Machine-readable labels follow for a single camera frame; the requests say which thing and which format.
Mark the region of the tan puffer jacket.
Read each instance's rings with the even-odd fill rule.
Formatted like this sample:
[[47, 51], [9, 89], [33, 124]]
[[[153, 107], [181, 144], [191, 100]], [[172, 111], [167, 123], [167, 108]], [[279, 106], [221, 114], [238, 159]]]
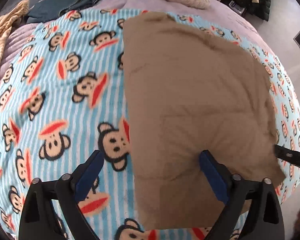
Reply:
[[150, 229], [212, 226], [223, 209], [203, 150], [244, 179], [284, 181], [264, 66], [232, 42], [147, 12], [123, 24], [136, 209]]

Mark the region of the lilac bed cover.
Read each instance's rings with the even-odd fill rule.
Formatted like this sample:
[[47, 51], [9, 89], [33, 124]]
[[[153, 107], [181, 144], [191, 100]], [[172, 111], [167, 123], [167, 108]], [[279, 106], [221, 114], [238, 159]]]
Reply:
[[[210, 6], [203, 10], [165, 0], [101, 0], [86, 11], [97, 17], [101, 9], [117, 9], [118, 15], [123, 13], [123, 9], [140, 9], [200, 16], [203, 20], [234, 31], [259, 47], [263, 45], [262, 38], [248, 21], [215, 0], [211, 0]], [[0, 94], [12, 85], [13, 94], [21, 99], [27, 98], [35, 88], [46, 99], [56, 97], [57, 101], [64, 101], [71, 96], [73, 83], [80, 72], [68, 73], [66, 79], [60, 80], [57, 77], [57, 62], [66, 56], [66, 52], [60, 49], [55, 53], [49, 52], [48, 42], [56, 33], [70, 31], [67, 50], [75, 50], [83, 59], [95, 64], [94, 53], [79, 45], [90, 35], [79, 30], [77, 24], [61, 17], [47, 23], [29, 23], [11, 33], [0, 62]]]

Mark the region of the monkey print striped blanket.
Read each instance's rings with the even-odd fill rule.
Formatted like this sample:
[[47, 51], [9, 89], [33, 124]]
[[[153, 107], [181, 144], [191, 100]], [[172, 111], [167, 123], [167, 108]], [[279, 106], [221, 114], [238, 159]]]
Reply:
[[140, 9], [72, 11], [38, 24], [0, 84], [0, 229], [15, 239], [30, 183], [105, 162], [80, 203], [101, 239], [203, 239], [208, 228], [145, 231], [138, 220], [123, 86], [122, 24]]

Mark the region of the folded blue jeans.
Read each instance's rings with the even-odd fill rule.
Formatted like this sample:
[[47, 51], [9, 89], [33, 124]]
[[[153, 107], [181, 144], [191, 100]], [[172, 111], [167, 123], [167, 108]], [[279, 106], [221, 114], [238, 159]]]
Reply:
[[101, 0], [42, 0], [36, 3], [25, 16], [29, 23], [46, 23], [56, 20], [72, 10], [93, 7]]

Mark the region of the white electronic device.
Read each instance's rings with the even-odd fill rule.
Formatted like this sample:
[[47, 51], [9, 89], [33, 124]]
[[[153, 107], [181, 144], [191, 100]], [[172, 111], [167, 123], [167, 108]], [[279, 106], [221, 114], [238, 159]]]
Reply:
[[231, 1], [229, 3], [229, 8], [235, 13], [239, 14], [240, 16], [242, 16], [245, 13], [245, 7], [238, 5], [234, 1]]

